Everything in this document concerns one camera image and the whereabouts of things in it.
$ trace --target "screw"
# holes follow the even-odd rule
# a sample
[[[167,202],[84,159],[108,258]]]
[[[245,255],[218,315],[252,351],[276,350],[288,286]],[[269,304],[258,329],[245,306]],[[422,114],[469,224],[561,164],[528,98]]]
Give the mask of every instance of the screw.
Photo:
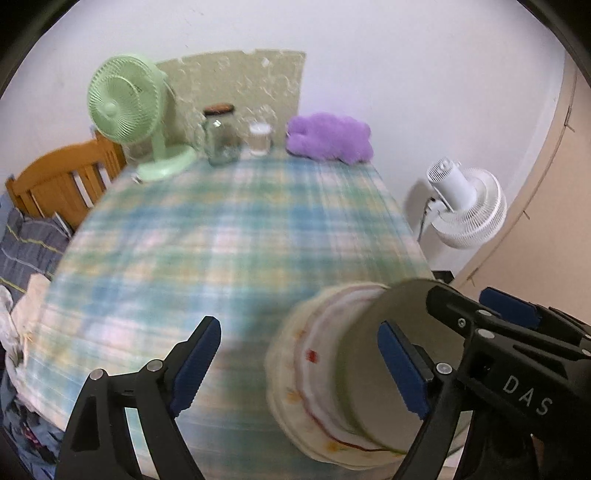
[[[477,330],[477,332],[478,332],[478,335],[480,335],[481,337],[484,337],[484,338],[492,339],[495,337],[494,333],[492,333],[488,330],[485,330],[484,328],[479,328]]]
[[[435,369],[442,375],[449,375],[453,372],[453,368],[450,364],[440,363],[435,366]]]
[[[162,365],[164,365],[162,360],[150,360],[146,368],[151,372],[157,372],[162,368]]]
[[[98,380],[100,377],[103,376],[104,370],[102,368],[97,368],[96,370],[93,370],[92,372],[90,372],[90,379],[91,380]]]

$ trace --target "purple plush toy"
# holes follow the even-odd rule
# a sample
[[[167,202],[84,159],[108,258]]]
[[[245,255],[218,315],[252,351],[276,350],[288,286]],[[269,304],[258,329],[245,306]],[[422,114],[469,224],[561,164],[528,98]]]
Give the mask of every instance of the purple plush toy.
[[[299,157],[318,161],[339,159],[352,165],[374,156],[370,135],[369,125],[354,118],[315,113],[295,116],[289,121],[285,147]]]

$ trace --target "power cord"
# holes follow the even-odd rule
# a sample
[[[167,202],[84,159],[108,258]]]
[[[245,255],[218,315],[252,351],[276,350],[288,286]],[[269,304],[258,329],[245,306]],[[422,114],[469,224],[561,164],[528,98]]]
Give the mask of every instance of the power cord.
[[[421,238],[423,237],[423,230],[425,228],[425,220],[427,219],[427,214],[429,211],[429,204],[436,202],[437,200],[434,197],[429,197],[425,202],[425,208],[423,209],[423,216],[421,217],[421,226],[418,230],[418,238],[417,243],[421,242]]]

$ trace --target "fan base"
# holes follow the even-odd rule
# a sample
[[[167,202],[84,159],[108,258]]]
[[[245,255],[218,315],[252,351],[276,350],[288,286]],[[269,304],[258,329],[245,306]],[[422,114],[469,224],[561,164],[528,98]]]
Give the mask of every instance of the fan base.
[[[191,145],[172,145],[166,148],[163,159],[154,160],[152,154],[144,157],[137,168],[141,181],[157,181],[166,179],[185,170],[197,160],[197,152]]]

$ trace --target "green fan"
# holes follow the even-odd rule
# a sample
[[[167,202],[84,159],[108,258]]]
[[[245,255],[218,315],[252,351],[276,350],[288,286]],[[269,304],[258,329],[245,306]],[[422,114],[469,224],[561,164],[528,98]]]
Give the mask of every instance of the green fan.
[[[197,159],[190,145],[166,146],[162,119],[166,109],[166,74],[139,55],[109,58],[88,88],[88,110],[97,129],[120,144],[152,139],[152,154],[138,166],[142,181],[177,174]]]

